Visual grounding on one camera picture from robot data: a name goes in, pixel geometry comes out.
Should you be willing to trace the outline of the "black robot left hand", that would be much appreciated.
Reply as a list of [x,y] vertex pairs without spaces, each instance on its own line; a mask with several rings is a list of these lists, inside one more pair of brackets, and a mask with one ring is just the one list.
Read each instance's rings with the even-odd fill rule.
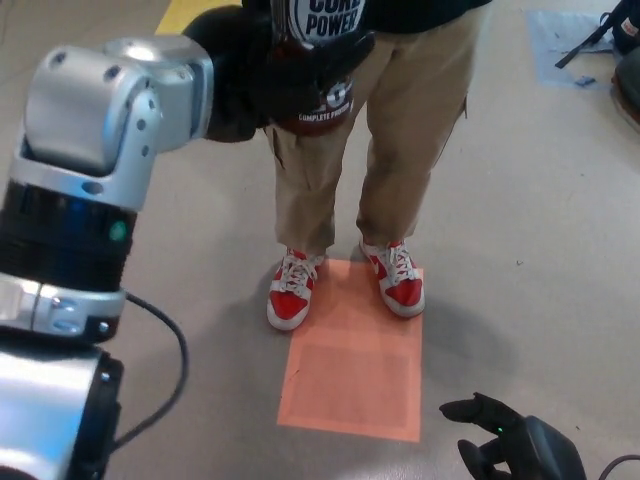
[[199,14],[182,34],[213,62],[213,103],[204,138],[222,143],[248,141],[259,129],[284,126],[317,110],[374,47],[374,35],[357,30],[285,53],[273,39],[271,13],[238,5]]

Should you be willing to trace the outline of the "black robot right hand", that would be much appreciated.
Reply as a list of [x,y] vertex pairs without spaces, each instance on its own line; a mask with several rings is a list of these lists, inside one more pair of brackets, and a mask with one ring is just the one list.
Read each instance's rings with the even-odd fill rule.
[[480,446],[468,440],[458,450],[476,480],[585,480],[575,444],[535,416],[523,416],[506,404],[476,393],[447,402],[440,412],[450,421],[474,424],[495,437]]

